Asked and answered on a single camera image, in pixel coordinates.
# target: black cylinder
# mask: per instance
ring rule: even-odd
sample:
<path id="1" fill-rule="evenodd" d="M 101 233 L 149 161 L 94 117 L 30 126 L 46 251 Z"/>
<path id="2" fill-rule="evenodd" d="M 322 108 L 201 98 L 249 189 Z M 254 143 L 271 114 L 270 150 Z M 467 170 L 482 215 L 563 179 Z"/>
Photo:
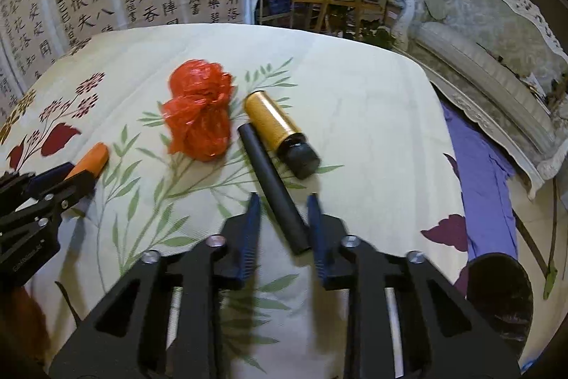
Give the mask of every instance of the black cylinder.
<path id="1" fill-rule="evenodd" d="M 239 127 L 242 145 L 276 221 L 295 255 L 310 248 L 306 225 L 251 123 Z"/>
<path id="2" fill-rule="evenodd" d="M 242 106 L 268 148 L 297 178 L 303 180 L 316 172 L 320 158 L 300 128 L 265 91 L 250 93 Z"/>

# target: metal bolt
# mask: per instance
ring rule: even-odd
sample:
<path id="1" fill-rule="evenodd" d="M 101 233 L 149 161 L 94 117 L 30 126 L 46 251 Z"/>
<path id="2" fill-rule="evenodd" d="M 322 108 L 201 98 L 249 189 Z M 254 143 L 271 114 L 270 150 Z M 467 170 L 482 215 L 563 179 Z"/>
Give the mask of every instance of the metal bolt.
<path id="1" fill-rule="evenodd" d="M 406 254 L 406 258 L 413 264 L 422 264 L 426 260 L 424 253 L 419 250 L 411 250 L 408 254 Z"/>
<path id="2" fill-rule="evenodd" d="M 222 234 L 212 234 L 205 240 L 205 243 L 210 248 L 220 248 L 222 246 L 225 246 L 226 239 Z"/>
<path id="3" fill-rule="evenodd" d="M 342 238 L 342 246 L 344 248 L 356 248 L 361 244 L 361 240 L 357 236 L 348 234 Z"/>
<path id="4" fill-rule="evenodd" d="M 145 250 L 141 259 L 145 264 L 155 264 L 160 260 L 160 253 L 157 250 Z"/>

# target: dark red flower pattern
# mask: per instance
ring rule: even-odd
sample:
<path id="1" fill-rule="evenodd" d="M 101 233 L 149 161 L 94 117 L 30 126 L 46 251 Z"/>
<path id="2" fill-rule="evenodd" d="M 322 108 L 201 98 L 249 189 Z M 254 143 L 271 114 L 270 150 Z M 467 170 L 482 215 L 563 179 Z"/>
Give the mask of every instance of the dark red flower pattern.
<path id="1" fill-rule="evenodd" d="M 29 136 L 27 144 L 33 145 L 33 144 L 37 143 L 38 140 L 39 140 L 39 130 L 34 130 L 32 132 L 32 135 Z"/>
<path id="2" fill-rule="evenodd" d="M 86 99 L 82 99 L 81 102 L 79 103 L 79 108 L 73 114 L 73 116 L 71 116 L 71 118 L 82 118 L 84 115 L 86 115 L 89 112 L 91 108 L 95 106 L 98 99 L 99 96 L 97 94 L 91 95 Z"/>
<path id="3" fill-rule="evenodd" d="M 93 76 L 89 77 L 89 79 L 86 79 L 81 84 L 79 84 L 75 92 L 77 93 L 77 95 L 83 95 L 86 92 L 90 92 L 99 85 L 100 81 L 103 80 L 103 77 L 103 72 L 93 74 Z"/>
<path id="4" fill-rule="evenodd" d="M 47 118 L 49 118 L 49 116 L 52 115 L 52 113 L 55 113 L 60 108 L 61 108 L 61 99 L 54 100 L 49 105 L 47 105 L 47 107 L 42 111 L 42 113 L 39 115 L 39 120 L 41 122 L 44 122 Z"/>
<path id="5" fill-rule="evenodd" d="M 81 134 L 77 128 L 67 125 L 61 120 L 66 116 L 82 118 L 87 115 L 95 107 L 99 96 L 97 94 L 86 94 L 98 86 L 103 78 L 103 72 L 95 73 L 77 86 L 75 97 L 72 100 L 63 103 L 62 98 L 60 98 L 47 105 L 39 115 L 39 121 L 43 124 L 43 128 L 34 130 L 29 137 L 26 136 L 26 147 L 24 147 L 25 137 L 20 145 L 12 149 L 8 155 L 10 167 L 14 170 L 20 170 L 30 156 L 37 152 L 40 152 L 42 156 L 51 156 L 61 150 L 72 137 Z M 74 107 L 80 95 L 83 95 L 83 98 Z"/>

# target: crumpled red bag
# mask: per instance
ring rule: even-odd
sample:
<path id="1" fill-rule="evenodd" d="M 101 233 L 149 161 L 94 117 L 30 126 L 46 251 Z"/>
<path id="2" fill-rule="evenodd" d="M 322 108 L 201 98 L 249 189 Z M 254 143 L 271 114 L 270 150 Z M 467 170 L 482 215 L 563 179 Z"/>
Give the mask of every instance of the crumpled red bag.
<path id="1" fill-rule="evenodd" d="M 231 80 L 219 63 L 205 60 L 189 60 L 175 69 L 169 82 L 173 98 L 162 106 L 172 135 L 169 153 L 205 162 L 226 152 Z"/>

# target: orange handle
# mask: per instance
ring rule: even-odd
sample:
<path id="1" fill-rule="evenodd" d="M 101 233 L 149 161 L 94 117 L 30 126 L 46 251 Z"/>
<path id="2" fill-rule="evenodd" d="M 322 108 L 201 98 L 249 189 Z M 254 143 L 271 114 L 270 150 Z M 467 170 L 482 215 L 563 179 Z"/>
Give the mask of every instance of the orange handle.
<path id="1" fill-rule="evenodd" d="M 109 160 L 109 149 L 103 142 L 98 142 L 84 155 L 79 162 L 73 167 L 66 179 L 69 177 L 88 170 L 92 175 L 98 177 L 103 170 L 104 165 Z"/>

